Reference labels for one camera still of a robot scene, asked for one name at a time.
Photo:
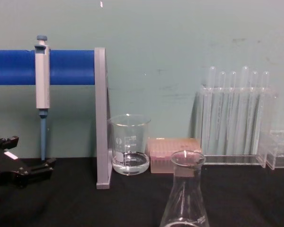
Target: teal wall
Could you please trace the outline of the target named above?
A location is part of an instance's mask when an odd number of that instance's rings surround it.
[[[31,50],[37,34],[52,49],[105,47],[112,115],[149,115],[153,137],[191,135],[195,93],[211,65],[267,70],[284,96],[284,1],[103,0],[101,8],[100,0],[0,0],[0,49]],[[51,91],[49,154],[94,155],[94,88]],[[34,94],[0,87],[0,136],[20,136],[20,157],[39,155]]]

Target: glass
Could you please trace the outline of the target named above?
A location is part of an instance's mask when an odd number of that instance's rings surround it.
[[[109,119],[112,126],[112,165],[118,173],[136,175],[148,169],[150,159],[145,149],[150,121],[150,118],[139,114],[124,114]]]
[[[171,156],[174,184],[160,227],[209,227],[200,189],[205,156],[194,151],[178,151]]]

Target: laboratory glassware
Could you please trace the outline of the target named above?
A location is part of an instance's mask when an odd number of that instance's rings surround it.
[[[205,156],[182,150],[171,156],[174,183],[160,227],[209,227],[200,189],[201,167]]]
[[[123,175],[145,172],[150,159],[146,154],[150,118],[141,114],[123,114],[108,120],[111,129],[112,165]]]

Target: erlenmeyer flask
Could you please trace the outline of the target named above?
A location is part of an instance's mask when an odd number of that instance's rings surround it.
[[[178,151],[171,156],[174,184],[160,227],[209,227],[200,189],[205,157],[194,151]]]

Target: glass flask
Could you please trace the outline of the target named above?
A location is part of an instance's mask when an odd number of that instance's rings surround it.
[[[160,227],[209,227],[200,189],[205,156],[194,151],[178,151],[171,156],[174,184]]]
[[[113,150],[112,165],[123,175],[145,172],[150,159],[145,153],[150,118],[140,114],[124,114],[109,119]]]

